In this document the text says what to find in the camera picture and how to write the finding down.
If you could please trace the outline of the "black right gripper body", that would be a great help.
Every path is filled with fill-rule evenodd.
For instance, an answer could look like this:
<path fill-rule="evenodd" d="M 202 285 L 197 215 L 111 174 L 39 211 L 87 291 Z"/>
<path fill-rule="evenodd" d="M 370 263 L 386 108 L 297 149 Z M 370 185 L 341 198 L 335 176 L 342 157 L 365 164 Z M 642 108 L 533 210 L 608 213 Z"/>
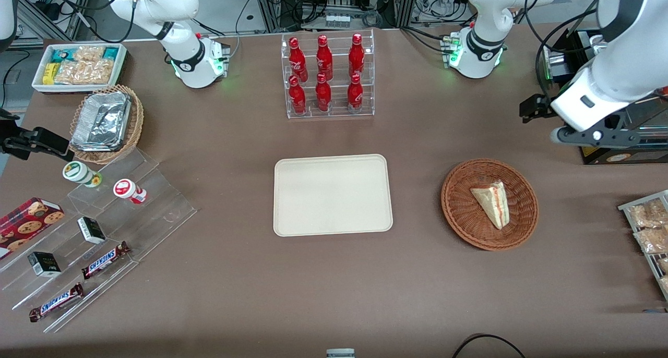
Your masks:
<path fill-rule="evenodd" d="M 36 152 L 31 139 L 36 135 L 37 128 L 27 130 L 17 125 L 18 115 L 1 109 L 1 146 L 2 153 L 17 158 L 28 158 Z"/>

